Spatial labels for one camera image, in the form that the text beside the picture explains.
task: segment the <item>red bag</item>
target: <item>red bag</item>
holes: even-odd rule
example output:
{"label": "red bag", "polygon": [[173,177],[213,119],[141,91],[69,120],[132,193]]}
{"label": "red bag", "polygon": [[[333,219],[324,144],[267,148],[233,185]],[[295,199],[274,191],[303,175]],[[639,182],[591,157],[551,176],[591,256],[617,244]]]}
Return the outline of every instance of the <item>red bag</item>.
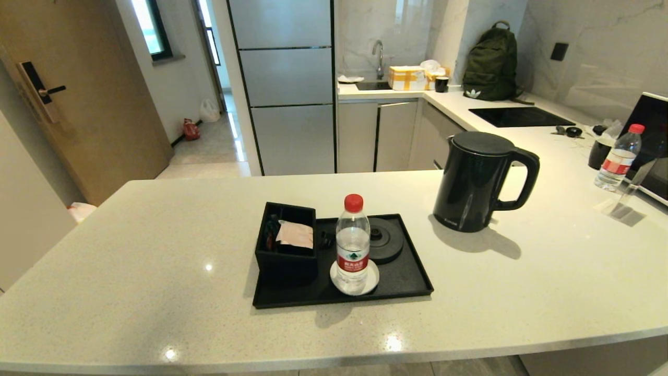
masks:
{"label": "red bag", "polygon": [[183,119],[183,133],[188,141],[200,138],[200,129],[190,119]]}

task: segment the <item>sink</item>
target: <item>sink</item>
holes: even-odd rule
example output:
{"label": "sink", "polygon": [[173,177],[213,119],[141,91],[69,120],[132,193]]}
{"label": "sink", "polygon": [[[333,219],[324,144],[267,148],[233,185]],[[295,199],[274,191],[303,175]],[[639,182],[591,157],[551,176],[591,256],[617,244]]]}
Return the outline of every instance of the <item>sink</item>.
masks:
{"label": "sink", "polygon": [[360,90],[392,90],[387,81],[382,82],[358,82],[355,84]]}

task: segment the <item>marble wall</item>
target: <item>marble wall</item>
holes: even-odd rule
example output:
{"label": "marble wall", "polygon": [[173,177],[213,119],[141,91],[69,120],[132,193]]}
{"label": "marble wall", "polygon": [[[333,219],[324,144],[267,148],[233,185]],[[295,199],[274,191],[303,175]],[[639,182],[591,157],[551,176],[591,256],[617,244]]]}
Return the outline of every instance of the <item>marble wall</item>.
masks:
{"label": "marble wall", "polygon": [[516,35],[521,30],[527,0],[434,0],[427,57],[452,72],[451,83],[459,84],[466,58],[480,36],[501,19]]}
{"label": "marble wall", "polygon": [[385,79],[389,66],[420,64],[425,60],[434,1],[337,0],[337,72],[375,79],[378,55],[371,51],[379,39]]}
{"label": "marble wall", "polygon": [[625,122],[641,92],[668,92],[665,0],[529,0],[518,46],[519,84],[597,118]]}

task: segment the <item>bottle label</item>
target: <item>bottle label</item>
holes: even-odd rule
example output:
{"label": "bottle label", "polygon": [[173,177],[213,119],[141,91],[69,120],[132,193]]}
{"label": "bottle label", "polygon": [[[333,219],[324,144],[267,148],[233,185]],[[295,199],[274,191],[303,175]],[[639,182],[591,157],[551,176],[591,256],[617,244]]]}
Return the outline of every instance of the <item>bottle label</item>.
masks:
{"label": "bottle label", "polygon": [[349,251],[337,244],[337,263],[346,272],[361,272],[369,263],[369,248],[359,251]]}
{"label": "bottle label", "polygon": [[603,166],[601,167],[613,174],[626,175],[626,173],[629,172],[629,168],[631,167],[631,163],[633,163],[634,159],[635,155],[633,155],[631,158],[624,158],[621,155],[610,152],[608,157],[605,159],[605,162],[603,162]]}

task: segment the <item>electrical outlet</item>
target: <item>electrical outlet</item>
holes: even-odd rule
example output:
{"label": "electrical outlet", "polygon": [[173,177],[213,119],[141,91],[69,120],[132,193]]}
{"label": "electrical outlet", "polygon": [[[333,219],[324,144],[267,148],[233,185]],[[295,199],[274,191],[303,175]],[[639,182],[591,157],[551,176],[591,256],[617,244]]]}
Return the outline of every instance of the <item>electrical outlet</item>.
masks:
{"label": "electrical outlet", "polygon": [[556,60],[558,62],[563,62],[564,57],[566,56],[567,49],[568,49],[568,43],[555,43],[554,49],[552,49],[552,56],[550,56],[550,59]]}

